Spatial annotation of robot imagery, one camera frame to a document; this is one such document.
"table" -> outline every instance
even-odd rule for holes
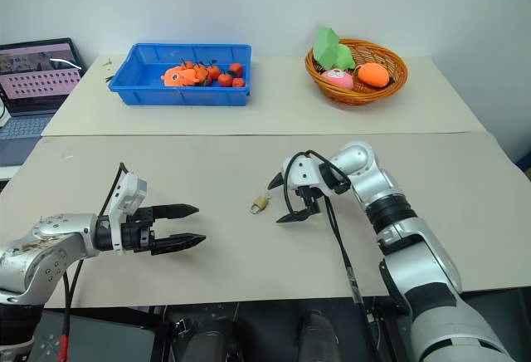
[[[200,213],[156,223],[160,236],[196,232],[185,252],[87,260],[74,307],[348,296],[324,214],[278,225],[281,191],[251,215],[252,201],[300,149],[335,153],[354,139],[377,151],[460,270],[466,291],[531,285],[531,183],[492,135],[68,136],[46,137],[0,193],[0,244],[41,216],[97,213],[119,161],[148,181],[144,205],[190,203]],[[334,199],[361,292],[386,294],[375,234],[350,194]],[[63,307],[58,286],[48,307]]]
[[[302,57],[256,57],[246,107],[127,106],[105,78],[124,55],[100,56],[42,133],[51,135],[329,135],[485,131],[429,57],[405,59],[393,97],[350,107],[329,101]]]

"laptop keyboard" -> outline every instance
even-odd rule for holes
[[[11,118],[0,130],[0,140],[41,136],[42,130],[44,130],[50,119],[51,116]]]

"laptop screen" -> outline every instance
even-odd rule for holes
[[[57,110],[83,72],[69,38],[0,46],[0,96],[12,115]]]

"blue plastic basket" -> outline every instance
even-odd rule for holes
[[[223,71],[237,62],[243,66],[246,86],[165,86],[160,76],[183,60],[217,61]],[[243,106],[251,93],[251,46],[237,44],[135,44],[109,88],[127,105]]]

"pink toy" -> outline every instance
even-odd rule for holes
[[[341,86],[342,88],[346,88],[348,90],[352,90],[354,88],[352,76],[343,70],[328,70],[321,74],[321,76],[326,78],[328,81],[333,82],[336,86]]]

